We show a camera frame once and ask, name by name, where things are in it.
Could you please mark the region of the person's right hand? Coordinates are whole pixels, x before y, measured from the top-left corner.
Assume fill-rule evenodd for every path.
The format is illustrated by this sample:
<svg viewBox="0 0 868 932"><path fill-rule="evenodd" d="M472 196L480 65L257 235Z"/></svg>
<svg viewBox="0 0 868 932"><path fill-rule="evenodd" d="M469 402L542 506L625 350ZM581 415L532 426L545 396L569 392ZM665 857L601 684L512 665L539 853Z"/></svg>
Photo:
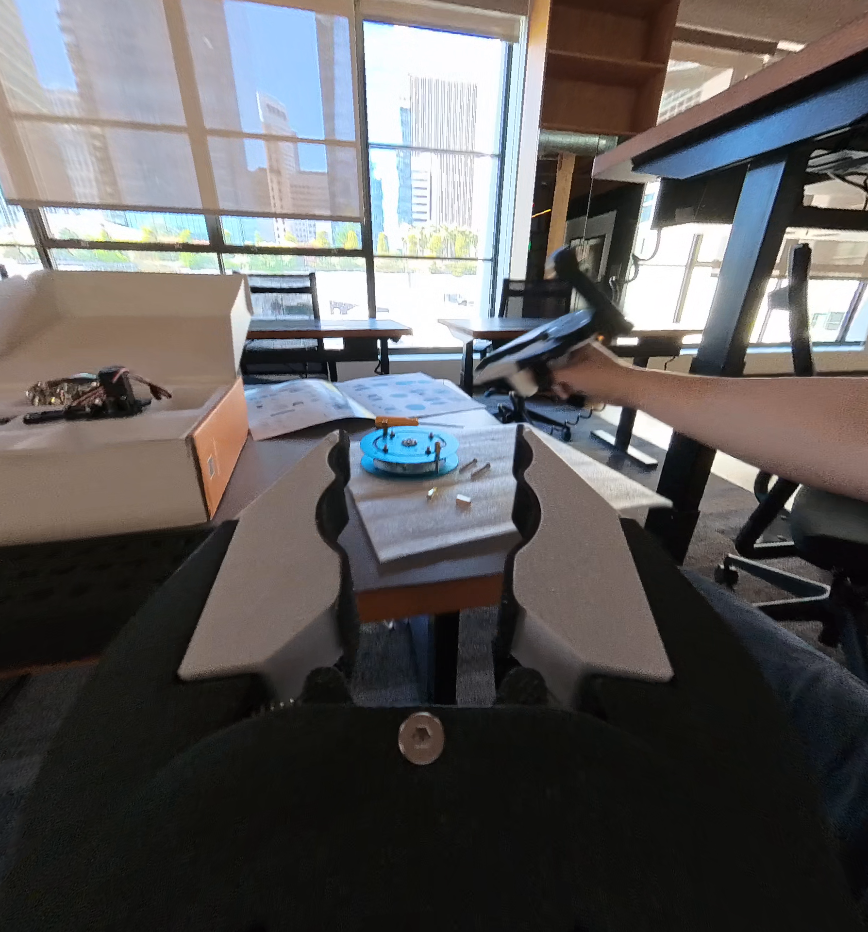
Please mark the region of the person's right hand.
<svg viewBox="0 0 868 932"><path fill-rule="evenodd" d="M580 395L591 405L628 405L637 400L646 372L589 341L556 362L552 375L551 390L561 400Z"/></svg>

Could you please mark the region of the orange cardboard box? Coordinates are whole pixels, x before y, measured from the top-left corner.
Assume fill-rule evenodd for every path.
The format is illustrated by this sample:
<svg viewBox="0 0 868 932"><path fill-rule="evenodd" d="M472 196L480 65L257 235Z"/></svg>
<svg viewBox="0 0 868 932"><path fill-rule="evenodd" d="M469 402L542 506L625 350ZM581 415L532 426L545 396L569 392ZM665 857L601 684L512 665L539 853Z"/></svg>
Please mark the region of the orange cardboard box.
<svg viewBox="0 0 868 932"><path fill-rule="evenodd" d="M214 516L249 435L245 278L35 272L0 282L0 546ZM122 368L134 416L26 424L35 384Z"/></svg>

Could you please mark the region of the blue metal turntable assembly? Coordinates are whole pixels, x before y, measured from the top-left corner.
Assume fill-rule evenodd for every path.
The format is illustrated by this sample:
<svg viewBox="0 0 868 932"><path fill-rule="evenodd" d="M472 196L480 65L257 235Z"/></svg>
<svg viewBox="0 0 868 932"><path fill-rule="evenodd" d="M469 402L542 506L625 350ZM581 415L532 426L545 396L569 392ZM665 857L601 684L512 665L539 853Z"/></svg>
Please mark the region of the blue metal turntable assembly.
<svg viewBox="0 0 868 932"><path fill-rule="evenodd" d="M459 466L459 441L441 429L396 427L389 429L387 449L379 445L382 429L366 434L359 442L360 465L365 472L378 476L421 479L448 474ZM431 433L442 439L440 460L430 453Z"/></svg>

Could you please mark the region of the black metal frame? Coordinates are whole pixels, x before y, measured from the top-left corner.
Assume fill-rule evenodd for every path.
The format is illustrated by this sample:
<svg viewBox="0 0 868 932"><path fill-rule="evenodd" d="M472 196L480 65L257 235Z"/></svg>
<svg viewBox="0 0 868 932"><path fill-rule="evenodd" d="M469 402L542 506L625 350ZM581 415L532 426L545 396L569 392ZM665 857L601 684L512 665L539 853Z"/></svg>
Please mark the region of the black metal frame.
<svg viewBox="0 0 868 932"><path fill-rule="evenodd" d="M868 153L868 14L596 157L594 179L704 187L729 175L731 233L692 373L742 381L788 227L862 229L868 214L803 205L817 152Z"/></svg>

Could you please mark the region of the black office chair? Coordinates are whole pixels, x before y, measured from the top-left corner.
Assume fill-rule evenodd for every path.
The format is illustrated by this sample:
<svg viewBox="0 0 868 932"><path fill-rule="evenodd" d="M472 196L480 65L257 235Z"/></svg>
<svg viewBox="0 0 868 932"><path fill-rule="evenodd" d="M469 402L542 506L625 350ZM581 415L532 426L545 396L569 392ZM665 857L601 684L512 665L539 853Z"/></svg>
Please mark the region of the black office chair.
<svg viewBox="0 0 868 932"><path fill-rule="evenodd" d="M250 286L253 317L319 320L317 276L243 273ZM260 385L288 379L337 379L334 362L325 359L322 339L249 339L241 358L245 384Z"/></svg>
<svg viewBox="0 0 868 932"><path fill-rule="evenodd" d="M498 317L522 319L556 319L571 310L573 289L563 281L503 281Z"/></svg>
<svg viewBox="0 0 868 932"><path fill-rule="evenodd" d="M779 623L817 622L868 686L868 503L759 472L757 506L715 568L733 589L740 571L790 594L755 606Z"/></svg>

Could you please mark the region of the large window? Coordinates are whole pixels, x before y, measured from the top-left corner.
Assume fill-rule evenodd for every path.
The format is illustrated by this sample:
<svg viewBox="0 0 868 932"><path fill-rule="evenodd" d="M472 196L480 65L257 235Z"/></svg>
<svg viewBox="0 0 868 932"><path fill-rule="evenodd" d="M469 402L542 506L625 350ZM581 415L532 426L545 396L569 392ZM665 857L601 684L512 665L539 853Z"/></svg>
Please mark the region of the large window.
<svg viewBox="0 0 868 932"><path fill-rule="evenodd" d="M522 17L462 2L352 2L364 215L358 222L83 208L0 195L0 263L67 271L314 272L320 313L393 319L414 352L458 346L440 319L493 309Z"/></svg>

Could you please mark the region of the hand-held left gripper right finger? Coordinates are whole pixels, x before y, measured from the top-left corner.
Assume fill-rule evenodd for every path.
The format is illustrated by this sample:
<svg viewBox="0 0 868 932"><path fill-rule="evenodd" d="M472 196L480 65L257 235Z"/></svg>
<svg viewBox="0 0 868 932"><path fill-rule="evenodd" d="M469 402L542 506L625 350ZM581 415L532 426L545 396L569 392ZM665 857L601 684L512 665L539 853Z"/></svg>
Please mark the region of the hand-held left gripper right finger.
<svg viewBox="0 0 868 932"><path fill-rule="evenodd" d="M673 668L622 526L665 503L650 489L526 425L516 428L511 519L494 670L500 691L536 671L561 705L595 677L668 683Z"/></svg>

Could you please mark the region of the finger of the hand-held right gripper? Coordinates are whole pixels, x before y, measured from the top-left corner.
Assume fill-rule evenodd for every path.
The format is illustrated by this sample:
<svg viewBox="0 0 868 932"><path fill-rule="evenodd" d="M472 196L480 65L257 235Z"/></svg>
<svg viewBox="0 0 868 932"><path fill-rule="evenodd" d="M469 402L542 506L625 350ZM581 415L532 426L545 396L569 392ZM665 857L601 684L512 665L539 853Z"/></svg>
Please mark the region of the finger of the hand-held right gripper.
<svg viewBox="0 0 868 932"><path fill-rule="evenodd" d="M556 362L597 336L601 332L600 321L600 313L595 310L582 310L550 319L494 351L487 359L537 357Z"/></svg>
<svg viewBox="0 0 868 932"><path fill-rule="evenodd" d="M500 390L530 398L540 392L552 391L556 371L560 366L543 358L489 358L475 368L475 385L487 390Z"/></svg>

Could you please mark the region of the black pants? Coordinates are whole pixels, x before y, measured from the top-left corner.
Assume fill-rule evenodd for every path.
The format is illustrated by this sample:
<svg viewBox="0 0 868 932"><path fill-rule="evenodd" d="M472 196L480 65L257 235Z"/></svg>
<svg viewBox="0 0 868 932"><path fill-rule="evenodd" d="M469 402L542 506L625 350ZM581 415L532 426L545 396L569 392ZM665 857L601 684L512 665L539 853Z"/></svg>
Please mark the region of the black pants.
<svg viewBox="0 0 868 932"><path fill-rule="evenodd" d="M868 921L868 687L756 607L692 570L684 576L734 630L782 702Z"/></svg>

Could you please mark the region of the wooden shelf unit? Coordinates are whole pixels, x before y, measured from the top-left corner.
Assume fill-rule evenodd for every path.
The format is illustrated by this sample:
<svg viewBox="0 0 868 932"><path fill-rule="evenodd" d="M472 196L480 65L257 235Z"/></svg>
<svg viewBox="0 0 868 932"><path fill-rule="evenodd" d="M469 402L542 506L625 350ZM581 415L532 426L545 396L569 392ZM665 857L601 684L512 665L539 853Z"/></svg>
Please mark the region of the wooden shelf unit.
<svg viewBox="0 0 868 932"><path fill-rule="evenodd" d="M540 127L616 137L654 127L680 5L551 2Z"/></svg>

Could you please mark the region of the black perforated panel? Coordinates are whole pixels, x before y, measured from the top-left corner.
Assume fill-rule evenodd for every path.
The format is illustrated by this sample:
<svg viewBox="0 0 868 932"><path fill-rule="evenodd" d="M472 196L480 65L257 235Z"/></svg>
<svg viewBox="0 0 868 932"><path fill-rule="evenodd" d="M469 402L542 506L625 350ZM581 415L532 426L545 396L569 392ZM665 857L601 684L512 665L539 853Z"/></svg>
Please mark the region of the black perforated panel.
<svg viewBox="0 0 868 932"><path fill-rule="evenodd" d="M201 526L0 547L0 677L99 656L210 533Z"/></svg>

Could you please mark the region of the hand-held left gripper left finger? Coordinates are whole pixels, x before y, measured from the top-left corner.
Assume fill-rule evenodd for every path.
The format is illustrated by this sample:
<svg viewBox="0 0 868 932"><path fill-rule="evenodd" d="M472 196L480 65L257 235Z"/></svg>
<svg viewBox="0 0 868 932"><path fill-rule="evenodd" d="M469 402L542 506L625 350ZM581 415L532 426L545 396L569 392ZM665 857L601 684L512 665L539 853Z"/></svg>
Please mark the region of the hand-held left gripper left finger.
<svg viewBox="0 0 868 932"><path fill-rule="evenodd" d="M184 682L252 674L303 685L335 665L350 676L359 620L340 542L349 478L349 435L333 431L242 510L179 667Z"/></svg>

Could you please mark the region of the white foam sheet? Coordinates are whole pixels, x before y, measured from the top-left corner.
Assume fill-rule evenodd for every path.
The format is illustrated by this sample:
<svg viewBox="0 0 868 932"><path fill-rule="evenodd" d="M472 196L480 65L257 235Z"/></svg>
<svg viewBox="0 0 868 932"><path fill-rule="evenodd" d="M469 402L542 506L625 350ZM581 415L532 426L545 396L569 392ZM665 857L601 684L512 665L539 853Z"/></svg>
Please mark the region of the white foam sheet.
<svg viewBox="0 0 868 932"><path fill-rule="evenodd" d="M452 434L460 444L459 466L472 458L478 459L478 465L466 472L458 472L457 468L421 479L365 472L360 465L360 440L351 444L348 488L380 563L502 538L515 530L515 428L467 428ZM471 479L470 473L486 462L491 463L491 469ZM435 500L427 502L426 492L432 486L438 486L440 492ZM471 496L471 507L458 507L454 503L456 494Z"/></svg>

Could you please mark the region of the open instruction booklet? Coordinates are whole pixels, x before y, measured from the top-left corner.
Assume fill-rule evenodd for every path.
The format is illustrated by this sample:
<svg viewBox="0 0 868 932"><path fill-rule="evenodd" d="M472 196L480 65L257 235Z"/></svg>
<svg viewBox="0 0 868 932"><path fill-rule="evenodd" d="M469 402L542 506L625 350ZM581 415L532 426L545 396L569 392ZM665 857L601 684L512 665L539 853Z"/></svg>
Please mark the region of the open instruction booklet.
<svg viewBox="0 0 868 932"><path fill-rule="evenodd" d="M344 382L297 379L245 389L250 432L265 440L337 421L443 417L481 405L463 390L420 372Z"/></svg>

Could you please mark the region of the translucent roller blind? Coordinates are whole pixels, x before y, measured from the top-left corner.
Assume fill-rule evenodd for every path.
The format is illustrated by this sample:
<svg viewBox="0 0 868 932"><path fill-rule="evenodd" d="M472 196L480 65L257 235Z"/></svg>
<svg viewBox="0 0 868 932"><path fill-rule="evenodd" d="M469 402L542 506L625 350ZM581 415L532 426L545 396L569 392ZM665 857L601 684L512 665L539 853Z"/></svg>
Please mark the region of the translucent roller blind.
<svg viewBox="0 0 868 932"><path fill-rule="evenodd" d="M0 2L0 195L358 222L352 2Z"/></svg>

